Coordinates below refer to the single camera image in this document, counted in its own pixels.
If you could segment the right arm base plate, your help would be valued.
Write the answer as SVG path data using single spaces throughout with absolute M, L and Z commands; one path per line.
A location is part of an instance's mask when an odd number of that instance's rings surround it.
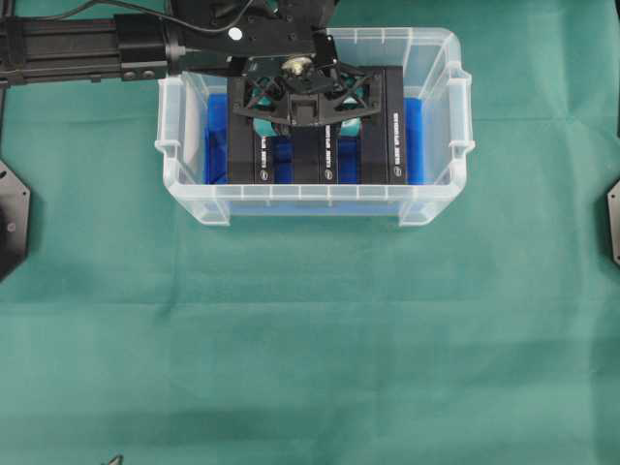
M 619 267 L 619 179 L 606 185 L 594 203 L 599 253 Z

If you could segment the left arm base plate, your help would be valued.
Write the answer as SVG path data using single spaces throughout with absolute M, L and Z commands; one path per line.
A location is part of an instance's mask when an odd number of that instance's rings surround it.
M 28 253 L 30 190 L 1 162 L 1 280 L 7 278 Z

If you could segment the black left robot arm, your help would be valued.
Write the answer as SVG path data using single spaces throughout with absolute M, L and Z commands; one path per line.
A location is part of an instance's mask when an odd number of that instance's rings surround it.
M 110 18 L 8 15 L 1 85 L 195 73 L 225 78 L 232 111 L 275 131 L 335 125 L 380 112 L 385 81 L 343 62 L 327 26 L 333 1 L 126 1 Z

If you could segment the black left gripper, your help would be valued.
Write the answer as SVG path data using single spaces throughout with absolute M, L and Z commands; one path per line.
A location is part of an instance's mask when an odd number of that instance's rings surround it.
M 275 138 L 279 127 L 341 123 L 338 140 L 359 140 L 361 118 L 381 111 L 384 78 L 378 71 L 340 60 L 327 32 L 313 36 L 315 51 L 251 58 L 239 77 L 228 79 L 231 111 L 252 119 L 257 138 Z

